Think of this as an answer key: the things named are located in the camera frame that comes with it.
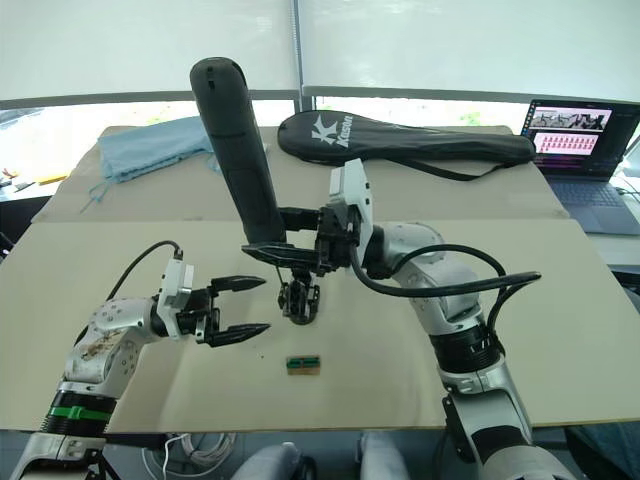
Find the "light blue cloth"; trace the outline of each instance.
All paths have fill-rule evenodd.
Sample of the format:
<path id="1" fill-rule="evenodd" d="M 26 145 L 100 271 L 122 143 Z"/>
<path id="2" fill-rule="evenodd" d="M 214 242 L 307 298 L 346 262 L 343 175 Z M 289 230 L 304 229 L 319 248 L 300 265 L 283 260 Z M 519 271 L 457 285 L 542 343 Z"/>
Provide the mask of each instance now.
<path id="1" fill-rule="evenodd" d="M 181 118 L 98 139 L 102 174 L 120 183 L 198 153 L 213 153 L 200 117 Z"/>

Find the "black strap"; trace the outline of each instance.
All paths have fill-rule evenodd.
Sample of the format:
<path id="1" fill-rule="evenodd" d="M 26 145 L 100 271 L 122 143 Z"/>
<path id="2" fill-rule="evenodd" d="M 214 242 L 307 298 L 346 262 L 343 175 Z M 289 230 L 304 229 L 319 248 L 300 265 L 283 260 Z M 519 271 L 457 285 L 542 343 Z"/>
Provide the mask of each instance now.
<path id="1" fill-rule="evenodd" d="M 421 172 L 430 173 L 442 178 L 448 178 L 449 180 L 458 180 L 460 182 L 476 180 L 478 178 L 484 177 L 485 175 L 489 175 L 496 170 L 500 170 L 501 168 L 513 167 L 513 165 L 500 164 L 492 167 L 491 169 L 480 175 L 469 175 L 467 173 L 452 172 L 451 170 L 434 167 L 433 165 L 428 165 L 424 162 L 421 162 L 420 160 L 415 160 L 413 158 L 387 158 L 387 160 L 394 163 L 399 163 L 400 165 L 404 165 L 405 167 L 415 168 L 416 170 L 420 170 Z"/>

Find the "white cable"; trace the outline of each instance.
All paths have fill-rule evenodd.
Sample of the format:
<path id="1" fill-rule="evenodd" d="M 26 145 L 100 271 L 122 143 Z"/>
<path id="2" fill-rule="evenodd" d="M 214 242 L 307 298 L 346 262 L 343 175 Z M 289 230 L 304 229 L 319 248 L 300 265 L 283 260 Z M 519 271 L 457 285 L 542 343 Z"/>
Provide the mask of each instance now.
<path id="1" fill-rule="evenodd" d="M 151 471 L 151 468 L 149 467 L 149 464 L 147 463 L 147 457 L 144 454 L 145 450 L 146 450 L 146 448 L 141 448 L 140 449 L 140 456 L 142 457 L 142 463 L 144 464 L 144 468 L 147 469 L 147 473 L 149 474 L 149 476 L 151 478 L 153 478 L 153 480 L 158 480 L 158 477 L 156 477 L 154 475 L 154 473 Z"/>
<path id="2" fill-rule="evenodd" d="M 196 453 L 200 452 L 199 450 L 195 450 L 193 449 L 193 444 L 191 442 L 191 435 L 190 434 L 183 434 L 180 435 L 178 437 L 174 437 L 171 438 L 171 441 L 177 441 L 177 440 L 184 440 L 185 438 L 189 438 L 189 444 L 191 445 L 191 450 L 190 452 L 187 451 L 187 449 L 185 449 L 185 454 L 187 456 L 191 456 L 190 458 L 193 458 L 193 455 L 195 455 Z M 204 477 L 205 475 L 208 475 L 210 473 L 212 473 L 214 470 L 216 470 L 220 465 L 222 465 L 224 463 L 224 461 L 229 457 L 229 455 L 231 455 L 231 452 L 233 451 L 233 445 L 235 443 L 236 440 L 236 434 L 235 433 L 222 433 L 220 434 L 220 439 L 218 439 L 218 442 L 216 443 L 216 446 L 214 448 L 212 448 L 209 451 L 206 451 L 207 453 L 211 453 L 211 457 L 214 457 L 214 453 L 213 450 L 218 448 L 218 446 L 220 445 L 221 451 L 220 452 L 216 452 L 215 456 L 216 456 L 216 462 L 211 465 L 210 468 L 208 468 L 207 470 L 200 472 L 200 473 L 191 473 L 191 474 L 186 474 L 186 473 L 177 473 L 177 472 L 173 472 L 171 470 L 167 470 L 166 469 L 166 465 L 168 463 L 168 455 L 167 455 L 167 448 L 165 448 L 165 459 L 164 459 L 164 466 L 160 465 L 158 463 L 158 461 L 155 458 L 155 455 L 153 455 L 153 452 L 151 452 L 151 461 L 154 463 L 154 465 L 156 467 L 158 467 L 159 469 L 163 469 L 163 476 L 166 474 L 169 475 L 173 475 L 174 477 L 178 477 L 178 478 L 198 478 L 198 477 Z"/>

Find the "beige board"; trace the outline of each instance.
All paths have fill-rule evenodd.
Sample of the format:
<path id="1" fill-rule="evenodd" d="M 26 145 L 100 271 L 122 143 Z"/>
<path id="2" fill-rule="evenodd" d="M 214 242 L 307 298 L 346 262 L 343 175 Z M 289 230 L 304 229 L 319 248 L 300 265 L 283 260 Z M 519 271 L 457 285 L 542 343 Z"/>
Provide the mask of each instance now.
<path id="1" fill-rule="evenodd" d="M 112 127 L 115 133 L 123 127 Z M 506 127 L 460 127 L 480 133 L 505 133 Z M 268 145 L 276 198 L 280 206 L 319 208 L 327 202 L 331 168 L 284 153 L 276 128 L 262 128 Z M 92 148 L 35 222 L 239 220 L 222 175 L 207 167 L 208 155 L 197 155 L 134 180 L 112 185 L 99 203 L 89 189 L 100 184 L 100 149 Z M 432 162 L 441 168 L 478 174 L 494 163 Z M 367 160 L 378 221 L 402 218 L 567 218 L 549 185 L 532 163 L 499 170 L 472 182 L 456 182 L 387 160 Z"/>
<path id="2" fill-rule="evenodd" d="M 434 221 L 447 241 L 483 249 L 509 272 L 543 279 L 504 307 L 498 330 L 538 425 L 640 418 L 640 321 L 577 224 L 558 220 Z M 312 234 L 296 235 L 309 245 Z M 317 320 L 283 318 L 273 267 L 242 254 L 237 222 L 40 223 L 0 266 L 0 428 L 37 429 L 77 333 L 129 262 L 174 239 L 195 285 L 237 273 L 268 280 L 226 293 L 223 324 L 266 333 L 210 349 L 192 339 L 145 347 L 113 432 L 440 427 L 443 388 L 428 338 L 405 299 L 367 290 L 344 271 L 321 280 Z M 170 248 L 154 253 L 121 295 L 157 291 Z M 468 260 L 480 275 L 491 271 Z M 485 307 L 495 294 L 483 294 Z M 287 375 L 290 355 L 319 354 L 317 376 Z"/>

